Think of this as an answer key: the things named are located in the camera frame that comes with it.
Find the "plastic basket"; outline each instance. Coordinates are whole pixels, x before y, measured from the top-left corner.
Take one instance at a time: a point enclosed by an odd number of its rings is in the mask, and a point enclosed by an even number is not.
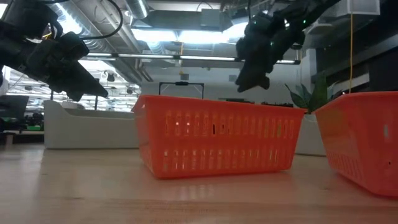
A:
[[[158,178],[287,170],[304,110],[143,95],[141,158]]]
[[[330,166],[369,191],[398,196],[398,92],[345,95],[316,110]]]

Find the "black cable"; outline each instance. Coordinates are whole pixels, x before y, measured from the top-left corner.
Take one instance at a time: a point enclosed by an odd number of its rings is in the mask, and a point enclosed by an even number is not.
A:
[[[58,21],[54,22],[54,26],[57,29],[57,35],[55,36],[55,40],[58,40],[59,38],[61,38],[61,35],[63,34],[63,29]]]
[[[251,10],[250,10],[250,6],[251,6],[251,0],[248,0],[248,14],[249,14],[249,22],[251,21]]]
[[[101,35],[101,36],[97,36],[97,37],[80,37],[81,40],[98,40],[98,39],[104,39],[104,38],[112,37],[113,35],[117,34],[120,29],[122,29],[122,26],[123,26],[123,12],[120,9],[120,7],[113,0],[108,0],[108,1],[116,8],[116,10],[118,11],[118,13],[120,15],[120,23],[119,23],[118,28],[116,28],[110,34]]]
[[[63,3],[63,2],[67,2],[69,0],[44,0],[41,1],[44,4],[55,4],[55,3]]]
[[[54,39],[55,38],[55,29],[54,29],[54,25],[52,23],[50,23],[50,28],[51,28],[50,39]]]
[[[205,1],[201,1],[197,7],[197,11],[199,10],[199,6],[201,6],[203,3],[207,4],[208,6],[210,6],[211,9],[213,9],[213,7],[211,6],[211,4],[209,4],[208,2]]]

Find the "desk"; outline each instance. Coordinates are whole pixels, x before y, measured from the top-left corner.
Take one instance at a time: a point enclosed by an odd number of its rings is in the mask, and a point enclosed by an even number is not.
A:
[[[0,151],[1,223],[398,223],[374,196],[295,156],[288,172],[156,180],[138,150]]]

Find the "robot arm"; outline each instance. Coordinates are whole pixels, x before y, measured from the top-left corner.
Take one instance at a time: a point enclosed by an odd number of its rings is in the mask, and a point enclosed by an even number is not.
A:
[[[0,21],[0,65],[48,83],[79,101],[83,94],[107,97],[108,92],[78,62],[89,53],[75,33],[63,36],[58,16],[43,1],[12,0]],[[57,28],[42,39],[48,24]]]
[[[313,24],[327,9],[341,0],[297,0],[269,16],[260,12],[246,26],[245,36],[236,44],[238,58],[245,59],[236,83],[239,92],[255,86],[268,89],[271,73],[278,60],[294,43],[302,45],[303,30]]]

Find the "black frame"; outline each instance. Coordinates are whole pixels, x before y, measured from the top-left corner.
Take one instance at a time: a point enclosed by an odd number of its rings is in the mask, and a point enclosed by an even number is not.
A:
[[[176,86],[189,86],[189,85],[200,85],[201,86],[201,98],[205,98],[205,84],[204,83],[189,83],[189,82],[160,82],[159,83],[159,95],[161,95],[161,87],[163,84],[172,84]]]

